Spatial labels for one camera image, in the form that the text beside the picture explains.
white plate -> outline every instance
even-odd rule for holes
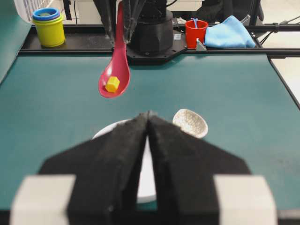
[[[125,123],[126,121],[128,120],[121,120],[119,122],[115,122],[113,124],[106,126],[98,133],[96,133],[93,139],[112,131],[118,124]],[[154,174],[153,174],[153,166],[152,166],[152,157],[150,152],[149,140],[147,137],[144,155],[142,158],[140,183],[137,191],[137,203],[148,203],[154,200],[156,200],[156,191],[155,191],[155,182],[154,182]]]

blue straw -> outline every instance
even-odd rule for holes
[[[195,28],[198,29],[198,26],[197,26],[197,20],[198,20],[198,19],[197,19],[197,18],[192,18],[192,20],[194,20]]]

small ceramic bowl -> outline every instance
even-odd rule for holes
[[[208,133],[206,121],[189,109],[180,109],[173,117],[173,124],[196,138],[203,138]]]

yellow block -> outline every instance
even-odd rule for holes
[[[120,80],[116,76],[110,76],[108,78],[107,84],[105,85],[105,89],[108,92],[115,93],[119,87]]]

blue cloth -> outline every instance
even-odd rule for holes
[[[244,25],[233,15],[223,23],[207,28],[204,45],[213,48],[255,47],[255,43]]]

